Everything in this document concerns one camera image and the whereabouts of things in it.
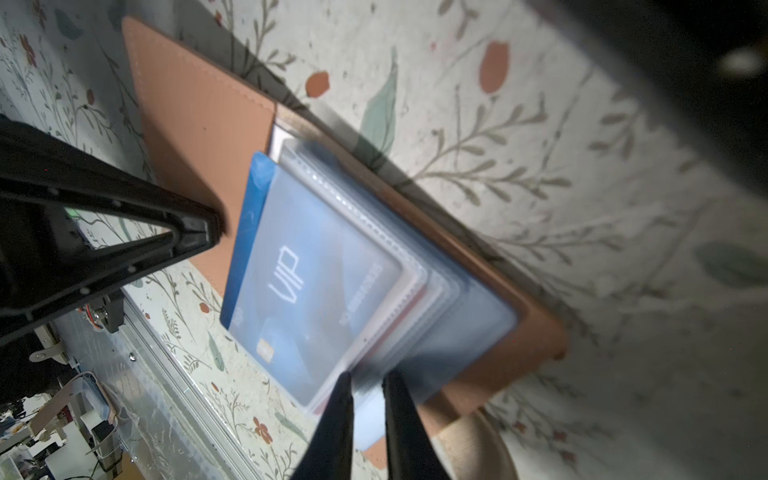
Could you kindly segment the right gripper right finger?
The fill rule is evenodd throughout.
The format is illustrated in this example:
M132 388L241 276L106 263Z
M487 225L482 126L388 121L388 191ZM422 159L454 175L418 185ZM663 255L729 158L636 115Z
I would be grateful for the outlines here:
M403 376L389 372L382 384L388 478L449 480L424 428Z

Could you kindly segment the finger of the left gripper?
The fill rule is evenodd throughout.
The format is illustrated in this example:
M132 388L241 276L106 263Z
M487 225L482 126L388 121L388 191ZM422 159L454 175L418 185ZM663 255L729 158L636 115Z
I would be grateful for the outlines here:
M94 249L71 209L159 235ZM1 119L1 342L219 243L218 213L30 125Z

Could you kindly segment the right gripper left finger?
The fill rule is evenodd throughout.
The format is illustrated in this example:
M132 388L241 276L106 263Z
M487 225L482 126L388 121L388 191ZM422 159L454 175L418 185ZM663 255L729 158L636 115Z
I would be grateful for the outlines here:
M339 375L328 404L292 480L349 480L352 471L354 400L352 375Z

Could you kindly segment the blue VIP card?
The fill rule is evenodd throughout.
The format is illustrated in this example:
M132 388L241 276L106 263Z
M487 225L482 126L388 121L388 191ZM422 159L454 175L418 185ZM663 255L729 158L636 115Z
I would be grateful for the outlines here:
M302 409L323 402L406 284L402 261L258 152L220 322Z

